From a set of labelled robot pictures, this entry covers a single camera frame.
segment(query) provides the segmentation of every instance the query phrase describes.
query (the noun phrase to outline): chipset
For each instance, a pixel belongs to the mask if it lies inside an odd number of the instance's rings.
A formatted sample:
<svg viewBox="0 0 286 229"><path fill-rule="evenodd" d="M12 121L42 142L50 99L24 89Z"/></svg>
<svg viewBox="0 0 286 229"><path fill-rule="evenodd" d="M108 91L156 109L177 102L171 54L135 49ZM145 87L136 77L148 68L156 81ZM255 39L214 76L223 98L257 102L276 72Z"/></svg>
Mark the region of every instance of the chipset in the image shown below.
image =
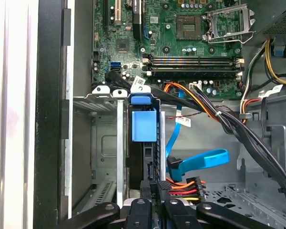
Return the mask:
<svg viewBox="0 0 286 229"><path fill-rule="evenodd" d="M177 16L177 40L201 40L201 19L198 16Z"/></svg>
<svg viewBox="0 0 286 229"><path fill-rule="evenodd" d="M117 52L129 52L130 45L129 39L117 39L116 40L116 51Z"/></svg>

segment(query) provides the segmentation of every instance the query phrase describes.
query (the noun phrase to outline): orange wire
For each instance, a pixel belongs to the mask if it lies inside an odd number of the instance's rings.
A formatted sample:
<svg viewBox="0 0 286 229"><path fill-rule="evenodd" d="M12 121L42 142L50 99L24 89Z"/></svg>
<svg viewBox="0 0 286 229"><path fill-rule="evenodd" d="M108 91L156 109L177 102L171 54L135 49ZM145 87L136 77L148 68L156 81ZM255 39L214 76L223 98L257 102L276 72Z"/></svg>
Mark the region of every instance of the orange wire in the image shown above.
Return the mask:
<svg viewBox="0 0 286 229"><path fill-rule="evenodd" d="M190 187L190 186L192 186L193 184L195 184L195 182L190 182L190 183L188 183L188 184L186 184L186 185L182 185L182 186L172 186L172 189L183 189L183 188L187 188L187 187Z"/></svg>
<svg viewBox="0 0 286 229"><path fill-rule="evenodd" d="M186 185L186 183L175 183L172 179L170 179L170 178L168 178L168 177L167 177L166 179L167 179L169 182L173 183L174 185L179 185L179 186L184 186L184 185Z"/></svg>
<svg viewBox="0 0 286 229"><path fill-rule="evenodd" d="M186 91L188 94L190 94L193 99L204 109L204 111L210 116L212 117L213 119L215 119L216 121L217 118L201 103L201 101L191 92L189 91L186 87L183 87L182 85L180 84L177 84L177 83L169 83L167 84L167 86L165 86L164 88L164 91L167 92L168 91L168 88L171 86L171 85L174 85L175 87L178 87L179 89L182 89L184 91Z"/></svg>
<svg viewBox="0 0 286 229"><path fill-rule="evenodd" d="M248 106L249 103L259 102L259 101L260 101L260 99L248 99L248 100L246 100L246 101L244 102L244 104L243 104L242 113L243 113L243 114L245 113L245 108L246 108L246 106ZM243 120L242 120L242 123L243 123L243 124L245 124L246 122L247 122L246 119L243 119Z"/></svg>

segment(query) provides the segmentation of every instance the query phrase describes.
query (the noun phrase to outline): sata port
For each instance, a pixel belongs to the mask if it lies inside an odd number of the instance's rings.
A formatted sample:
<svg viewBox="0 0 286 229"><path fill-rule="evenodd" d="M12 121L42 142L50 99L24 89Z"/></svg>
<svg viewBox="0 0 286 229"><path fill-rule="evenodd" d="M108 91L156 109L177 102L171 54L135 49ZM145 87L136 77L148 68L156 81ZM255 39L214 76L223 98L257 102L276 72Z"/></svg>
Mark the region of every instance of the sata port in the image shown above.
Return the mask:
<svg viewBox="0 0 286 229"><path fill-rule="evenodd" d="M110 62L110 68L121 68L122 63L121 62Z"/></svg>

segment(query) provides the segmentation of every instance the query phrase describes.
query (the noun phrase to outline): white label sticker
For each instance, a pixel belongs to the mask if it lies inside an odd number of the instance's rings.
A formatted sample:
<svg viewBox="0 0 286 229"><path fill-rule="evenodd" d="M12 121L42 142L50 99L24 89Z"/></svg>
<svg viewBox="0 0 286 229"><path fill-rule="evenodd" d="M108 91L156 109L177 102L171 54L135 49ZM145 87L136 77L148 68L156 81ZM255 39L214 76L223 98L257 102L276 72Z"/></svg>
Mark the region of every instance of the white label sticker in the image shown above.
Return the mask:
<svg viewBox="0 0 286 229"><path fill-rule="evenodd" d="M176 110L176 116L181 116L181 110Z"/></svg>
<svg viewBox="0 0 286 229"><path fill-rule="evenodd" d="M151 17L151 24L158 24L159 18L158 17Z"/></svg>
<svg viewBox="0 0 286 229"><path fill-rule="evenodd" d="M278 86L275 86L273 89L272 89L272 93L271 94L275 94L275 93L279 93L281 90L282 90L282 87L283 85L278 85Z"/></svg>
<svg viewBox="0 0 286 229"><path fill-rule="evenodd" d="M277 85L272 90L267 91L264 95L259 96L260 98L269 97L271 94L279 93L282 90L283 85Z"/></svg>
<svg viewBox="0 0 286 229"><path fill-rule="evenodd" d="M180 123L181 125L191 127L191 120L189 118L186 118L186 117L176 118L176 123Z"/></svg>
<svg viewBox="0 0 286 229"><path fill-rule="evenodd" d="M133 81L133 84L132 84L132 87L130 90L132 90L133 88L138 88L139 86L144 85L145 81L146 81L145 79L143 79L137 75Z"/></svg>

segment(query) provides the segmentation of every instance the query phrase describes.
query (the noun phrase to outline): motherboard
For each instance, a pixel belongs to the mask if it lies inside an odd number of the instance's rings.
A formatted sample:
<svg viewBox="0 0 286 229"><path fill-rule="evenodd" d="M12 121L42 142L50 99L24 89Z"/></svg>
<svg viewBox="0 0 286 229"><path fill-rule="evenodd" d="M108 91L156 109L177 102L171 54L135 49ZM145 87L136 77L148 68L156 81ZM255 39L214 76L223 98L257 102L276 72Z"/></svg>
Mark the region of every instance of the motherboard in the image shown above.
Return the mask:
<svg viewBox="0 0 286 229"><path fill-rule="evenodd" d="M235 0L94 0L92 76L115 70L163 89L168 82L198 86L212 99L240 99L240 42L206 41L207 15ZM219 14L217 33L241 30L241 12Z"/></svg>

